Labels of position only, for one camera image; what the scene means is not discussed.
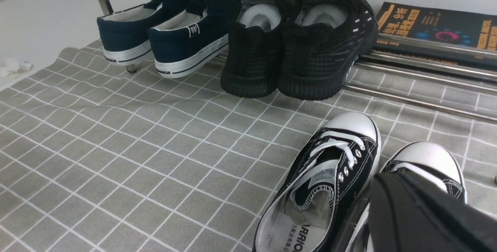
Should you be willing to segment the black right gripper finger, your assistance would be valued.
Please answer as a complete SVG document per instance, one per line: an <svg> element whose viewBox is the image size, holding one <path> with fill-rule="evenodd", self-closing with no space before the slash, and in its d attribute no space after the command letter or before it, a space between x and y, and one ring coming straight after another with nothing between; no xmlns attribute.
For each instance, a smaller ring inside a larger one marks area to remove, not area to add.
<svg viewBox="0 0 497 252"><path fill-rule="evenodd" d="M496 219L418 174L378 174L346 214L332 252L495 252Z"/></svg>

